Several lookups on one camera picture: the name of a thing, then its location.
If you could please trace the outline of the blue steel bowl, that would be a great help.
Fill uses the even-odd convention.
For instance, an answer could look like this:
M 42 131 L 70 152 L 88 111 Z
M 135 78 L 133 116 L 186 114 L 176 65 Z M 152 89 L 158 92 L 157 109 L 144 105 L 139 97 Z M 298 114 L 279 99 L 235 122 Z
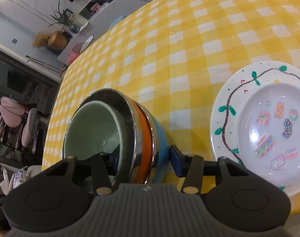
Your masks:
M 166 137 L 165 130 L 157 119 L 140 104 L 143 112 L 146 113 L 149 118 L 150 127 L 154 130 L 155 136 L 155 150 L 153 163 L 151 165 L 151 173 L 149 175 L 147 183 L 162 183 L 169 169 L 169 144 Z

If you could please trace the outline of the orange steel bowl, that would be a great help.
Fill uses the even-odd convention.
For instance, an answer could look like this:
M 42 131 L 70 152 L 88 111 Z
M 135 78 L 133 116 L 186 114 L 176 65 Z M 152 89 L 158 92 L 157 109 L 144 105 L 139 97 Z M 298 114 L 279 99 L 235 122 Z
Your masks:
M 151 175 L 151 167 L 156 151 L 156 131 L 150 113 L 136 101 L 114 89 L 101 89 L 87 97 L 81 106 L 101 101 L 115 108 L 123 117 L 124 143 L 120 145 L 123 151 L 119 155 L 117 172 L 112 185 L 120 183 L 147 183 Z

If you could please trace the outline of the green ceramic bowl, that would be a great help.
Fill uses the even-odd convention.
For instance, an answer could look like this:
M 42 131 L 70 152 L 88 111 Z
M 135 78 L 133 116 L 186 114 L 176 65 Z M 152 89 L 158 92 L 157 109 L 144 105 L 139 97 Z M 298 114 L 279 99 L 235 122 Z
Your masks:
M 123 166 L 127 126 L 123 115 L 114 106 L 91 101 L 81 106 L 67 127 L 63 156 L 88 159 L 104 152 L 114 157 L 116 173 Z

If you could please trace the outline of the white fruit pattern plate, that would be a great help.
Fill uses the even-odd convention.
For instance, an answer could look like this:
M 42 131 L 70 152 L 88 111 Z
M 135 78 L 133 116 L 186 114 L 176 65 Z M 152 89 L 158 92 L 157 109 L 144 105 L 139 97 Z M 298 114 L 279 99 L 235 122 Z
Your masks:
M 243 67 L 218 93 L 210 117 L 215 157 L 240 162 L 283 190 L 300 192 L 300 69 L 267 60 Z

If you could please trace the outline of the small white sticker plate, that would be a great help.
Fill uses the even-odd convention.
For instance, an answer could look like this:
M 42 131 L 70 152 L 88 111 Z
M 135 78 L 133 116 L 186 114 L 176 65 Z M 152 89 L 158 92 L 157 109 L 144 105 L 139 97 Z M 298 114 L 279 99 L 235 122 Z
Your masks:
M 247 100 L 237 146 L 244 166 L 276 186 L 300 181 L 300 88 L 269 84 Z

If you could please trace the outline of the yellow checkered tablecloth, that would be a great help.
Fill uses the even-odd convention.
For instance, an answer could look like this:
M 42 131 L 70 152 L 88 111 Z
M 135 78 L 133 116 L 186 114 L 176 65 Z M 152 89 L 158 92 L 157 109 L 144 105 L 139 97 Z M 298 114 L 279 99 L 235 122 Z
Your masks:
M 270 59 L 300 68 L 300 0 L 154 0 L 71 64 L 51 114 L 42 167 L 62 158 L 73 113 L 101 88 L 138 101 L 170 142 L 210 159 L 217 93 L 240 68 Z

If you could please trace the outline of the pink plastic basket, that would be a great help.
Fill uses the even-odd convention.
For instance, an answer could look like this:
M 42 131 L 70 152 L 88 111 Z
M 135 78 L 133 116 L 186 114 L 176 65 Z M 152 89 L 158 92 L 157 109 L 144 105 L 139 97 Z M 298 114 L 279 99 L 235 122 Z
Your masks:
M 70 66 L 79 56 L 80 56 L 80 53 L 70 51 L 67 55 L 66 65 Z

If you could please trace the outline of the small round side table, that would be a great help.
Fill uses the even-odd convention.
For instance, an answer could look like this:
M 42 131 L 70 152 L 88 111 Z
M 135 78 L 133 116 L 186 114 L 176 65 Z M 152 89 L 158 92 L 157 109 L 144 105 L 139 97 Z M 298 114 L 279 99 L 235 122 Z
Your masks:
M 94 39 L 94 35 L 91 35 L 84 42 L 76 44 L 72 48 L 72 52 L 74 52 L 76 54 L 80 54 L 80 53 L 84 52 L 91 45 L 91 43 L 93 42 L 93 39 Z

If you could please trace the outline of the brown round vase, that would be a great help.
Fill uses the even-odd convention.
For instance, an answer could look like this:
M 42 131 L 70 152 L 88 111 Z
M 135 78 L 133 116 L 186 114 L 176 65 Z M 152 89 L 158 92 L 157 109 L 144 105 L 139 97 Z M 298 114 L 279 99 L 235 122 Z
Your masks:
M 55 31 L 48 39 L 48 47 L 55 50 L 64 50 L 67 46 L 67 38 L 62 32 Z

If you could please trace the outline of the light blue plastic stool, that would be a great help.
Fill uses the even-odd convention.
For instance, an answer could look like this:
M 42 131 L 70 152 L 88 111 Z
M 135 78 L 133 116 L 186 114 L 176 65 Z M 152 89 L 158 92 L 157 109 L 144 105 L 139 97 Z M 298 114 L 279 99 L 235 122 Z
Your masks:
M 113 20 L 113 22 L 110 24 L 108 30 L 112 29 L 115 25 L 117 25 L 119 22 L 121 22 L 125 18 L 126 17 L 124 15 L 121 15 L 118 18 L 116 18 L 115 20 Z

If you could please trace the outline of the blue vase with plant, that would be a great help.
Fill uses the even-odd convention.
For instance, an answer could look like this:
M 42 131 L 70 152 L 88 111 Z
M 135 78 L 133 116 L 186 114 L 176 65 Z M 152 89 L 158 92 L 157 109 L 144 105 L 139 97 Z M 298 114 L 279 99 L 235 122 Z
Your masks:
M 52 14 L 50 16 L 53 19 L 53 23 L 50 24 L 50 26 L 62 25 L 67 27 L 71 33 L 78 34 L 80 31 L 80 27 L 69 20 L 69 17 L 67 15 L 68 9 L 64 9 L 63 11 L 60 10 L 60 2 L 61 0 L 58 1 L 56 10 L 52 8 Z

